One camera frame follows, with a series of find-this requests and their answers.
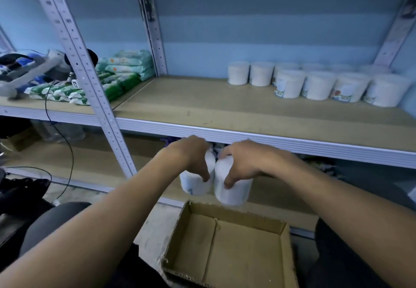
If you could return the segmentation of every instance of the shelf edge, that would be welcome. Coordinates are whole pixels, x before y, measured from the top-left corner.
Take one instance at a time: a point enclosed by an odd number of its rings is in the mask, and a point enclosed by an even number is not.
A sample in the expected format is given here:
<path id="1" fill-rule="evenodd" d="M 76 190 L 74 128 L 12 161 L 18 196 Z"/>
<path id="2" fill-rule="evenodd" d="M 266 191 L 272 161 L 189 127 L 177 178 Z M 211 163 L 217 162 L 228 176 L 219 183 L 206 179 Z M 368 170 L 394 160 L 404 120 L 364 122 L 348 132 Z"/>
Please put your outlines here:
<path id="1" fill-rule="evenodd" d="M 116 117 L 116 119 L 120 129 L 136 132 L 174 137 L 187 137 L 194 134 L 205 138 L 207 141 L 221 142 L 224 144 L 251 139 L 259 143 L 269 144 L 295 153 L 416 169 L 416 152 L 278 137 L 264 134 L 242 133 L 145 120 L 132 120 L 124 117 Z"/>

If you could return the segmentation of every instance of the cardboard box on shelf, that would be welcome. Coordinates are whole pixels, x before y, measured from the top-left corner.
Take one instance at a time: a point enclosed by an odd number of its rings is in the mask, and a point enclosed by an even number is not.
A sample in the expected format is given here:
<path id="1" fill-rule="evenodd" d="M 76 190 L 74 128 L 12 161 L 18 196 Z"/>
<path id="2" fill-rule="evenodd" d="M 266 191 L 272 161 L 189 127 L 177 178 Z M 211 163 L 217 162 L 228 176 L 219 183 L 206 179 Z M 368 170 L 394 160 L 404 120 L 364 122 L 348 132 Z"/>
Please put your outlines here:
<path id="1" fill-rule="evenodd" d="M 287 223 L 192 201 L 161 266 L 169 279 L 189 286 L 299 287 Z"/>

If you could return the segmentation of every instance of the cylindrical container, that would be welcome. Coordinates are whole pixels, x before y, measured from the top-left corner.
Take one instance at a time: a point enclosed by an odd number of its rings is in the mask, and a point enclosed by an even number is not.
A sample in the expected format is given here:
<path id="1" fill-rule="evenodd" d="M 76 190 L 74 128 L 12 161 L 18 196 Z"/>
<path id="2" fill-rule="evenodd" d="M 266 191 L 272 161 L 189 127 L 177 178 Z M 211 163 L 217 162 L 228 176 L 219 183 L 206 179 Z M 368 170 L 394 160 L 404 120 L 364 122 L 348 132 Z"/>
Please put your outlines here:
<path id="1" fill-rule="evenodd" d="M 383 73 L 391 73 L 392 69 L 381 65 L 362 65 L 358 67 L 358 71 L 367 75 L 378 75 Z"/>
<path id="2" fill-rule="evenodd" d="M 277 63 L 273 71 L 272 85 L 276 86 L 276 77 L 279 70 L 298 70 L 300 65 L 298 63 Z"/>
<path id="3" fill-rule="evenodd" d="M 302 96 L 309 100 L 323 101 L 330 94 L 336 81 L 336 74 L 330 71 L 311 71 L 306 74 Z"/>
<path id="4" fill-rule="evenodd" d="M 306 72 L 303 70 L 279 70 L 275 95 L 284 99 L 294 99 L 300 95 Z"/>
<path id="5" fill-rule="evenodd" d="M 302 70 L 308 71 L 325 71 L 327 67 L 321 63 L 303 63 L 300 68 Z"/>
<path id="6" fill-rule="evenodd" d="M 211 186 L 214 182 L 215 157 L 209 150 L 205 153 L 205 162 L 210 175 L 208 181 L 204 182 L 200 175 L 188 171 L 183 171 L 179 175 L 180 185 L 185 193 L 198 196 L 204 195 L 211 190 Z"/>
<path id="7" fill-rule="evenodd" d="M 412 85 L 412 80 L 394 74 L 375 75 L 363 100 L 381 107 L 395 107 Z"/>
<path id="8" fill-rule="evenodd" d="M 215 196 L 223 205 L 240 206 L 247 201 L 250 195 L 253 179 L 237 181 L 233 187 L 225 189 L 224 181 L 233 162 L 232 156 L 227 156 L 215 164 L 214 191 Z"/>
<path id="9" fill-rule="evenodd" d="M 357 71 L 353 66 L 343 64 L 343 63 L 335 63 L 333 65 L 330 65 L 330 70 L 335 73 L 346 73 L 346 72 Z"/>
<path id="10" fill-rule="evenodd" d="M 371 77 L 365 73 L 340 73 L 331 91 L 331 98 L 341 102 L 358 102 Z"/>
<path id="11" fill-rule="evenodd" d="M 241 86 L 248 82 L 248 73 L 250 71 L 250 63 L 247 61 L 234 61 L 228 65 L 229 84 Z"/>
<path id="12" fill-rule="evenodd" d="M 273 63 L 257 61 L 251 64 L 249 82 L 252 86 L 266 87 L 270 84 L 273 74 Z"/>

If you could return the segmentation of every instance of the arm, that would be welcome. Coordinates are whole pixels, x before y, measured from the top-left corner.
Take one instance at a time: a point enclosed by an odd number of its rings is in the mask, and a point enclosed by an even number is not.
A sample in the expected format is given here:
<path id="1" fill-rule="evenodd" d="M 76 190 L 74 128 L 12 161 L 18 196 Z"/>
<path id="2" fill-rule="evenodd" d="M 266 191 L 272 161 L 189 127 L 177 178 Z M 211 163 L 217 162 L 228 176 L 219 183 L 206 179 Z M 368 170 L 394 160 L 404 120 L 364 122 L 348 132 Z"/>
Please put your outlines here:
<path id="1" fill-rule="evenodd" d="M 403 206 L 331 178 L 294 154 L 250 140 L 224 149 L 234 164 L 226 187 L 266 173 L 283 179 L 393 287 L 416 287 L 416 214 Z"/>
<path id="2" fill-rule="evenodd" d="M 191 136 L 162 149 L 127 183 L 62 225 L 0 274 L 0 287 L 103 286 L 166 187 L 184 170 L 209 179 L 208 145 Z"/>

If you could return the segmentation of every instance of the perforated metal post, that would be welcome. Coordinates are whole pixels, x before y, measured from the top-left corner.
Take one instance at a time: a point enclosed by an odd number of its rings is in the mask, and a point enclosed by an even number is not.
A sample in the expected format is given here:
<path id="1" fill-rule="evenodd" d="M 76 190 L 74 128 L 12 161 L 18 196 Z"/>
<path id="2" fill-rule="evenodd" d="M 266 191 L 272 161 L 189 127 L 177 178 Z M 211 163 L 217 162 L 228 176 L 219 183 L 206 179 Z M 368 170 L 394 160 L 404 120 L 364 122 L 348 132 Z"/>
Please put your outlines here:
<path id="1" fill-rule="evenodd" d="M 390 66 L 416 20 L 416 0 L 405 0 L 374 60 L 375 65 Z"/>
<path id="2" fill-rule="evenodd" d="M 148 42 L 153 54 L 156 75 L 167 75 L 165 52 L 163 49 L 162 35 L 160 33 L 159 17 L 155 0 L 139 0 L 144 28 L 147 32 Z"/>
<path id="3" fill-rule="evenodd" d="M 77 80 L 91 103 L 91 107 L 101 124 L 124 175 L 131 177 L 137 172 L 136 167 L 66 1 L 39 1 L 57 31 Z"/>

